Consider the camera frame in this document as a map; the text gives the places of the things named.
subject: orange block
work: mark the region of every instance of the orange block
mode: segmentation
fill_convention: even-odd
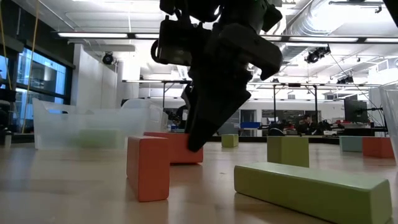
[[[178,133],[144,133],[145,136],[167,138],[170,140],[170,163],[198,163],[203,162],[203,148],[198,152],[188,150],[189,134]]]
[[[169,197],[169,140],[155,137],[129,137],[127,178],[139,202]]]
[[[363,137],[363,155],[379,158],[394,158],[390,138]]]

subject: transparent plastic bin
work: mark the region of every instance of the transparent plastic bin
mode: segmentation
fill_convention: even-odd
[[[161,107],[141,99],[119,110],[90,110],[34,98],[33,113],[36,149],[125,149],[128,136],[164,132],[168,120]]]
[[[398,164],[398,85],[384,85],[379,89],[392,149]]]

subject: rope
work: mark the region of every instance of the rope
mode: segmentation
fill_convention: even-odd
[[[39,0],[36,0],[36,22],[35,22],[35,30],[33,33],[33,46],[32,46],[32,56],[30,58],[30,69],[29,69],[29,76],[27,82],[27,91],[26,91],[26,101],[25,101],[25,111],[24,111],[24,125],[22,126],[22,133],[25,132],[25,125],[26,125],[26,109],[27,104],[29,102],[29,89],[30,89],[30,75],[32,74],[33,69],[33,54],[35,52],[35,45],[36,45],[36,33],[37,33],[37,24],[39,22]]]

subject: wooden table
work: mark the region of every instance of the wooden table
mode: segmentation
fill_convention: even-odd
[[[326,223],[236,194],[236,164],[266,161],[265,143],[222,149],[205,146],[202,165],[173,166],[167,201],[138,203],[126,184],[125,151],[0,149],[0,223]],[[398,167],[393,159],[340,154],[338,146],[310,145],[310,167],[388,178],[398,222]]]

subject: light fixture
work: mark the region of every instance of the light fixture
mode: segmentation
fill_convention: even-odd
[[[162,99],[163,100],[163,97],[162,96],[150,96],[150,97],[148,97],[148,99]],[[169,97],[169,96],[167,96],[164,99],[165,100],[178,100],[178,99],[181,99],[181,97]]]
[[[105,56],[102,58],[102,62],[105,65],[113,65],[116,62],[116,59],[113,57],[113,52],[106,52]]]
[[[160,80],[123,80],[127,83],[162,83]]]
[[[262,36],[262,38],[264,38],[268,41],[280,41],[282,37]]]
[[[367,38],[366,43],[398,43],[398,38]]]
[[[60,32],[58,36],[64,38],[120,38],[126,39],[128,38],[127,34],[118,34],[118,33],[91,33],[91,32]]]
[[[136,34],[137,39],[158,39],[159,34]]]
[[[319,47],[313,52],[309,52],[308,56],[304,59],[307,63],[317,63],[320,59],[324,58],[325,55],[330,54],[329,47]]]
[[[77,2],[105,2],[105,3],[142,3],[143,0],[72,0]],[[157,0],[146,0],[145,2],[159,3]]]
[[[355,37],[291,37],[289,41],[294,42],[357,42]]]
[[[327,47],[328,44],[317,44],[317,43],[286,43],[288,47]]]

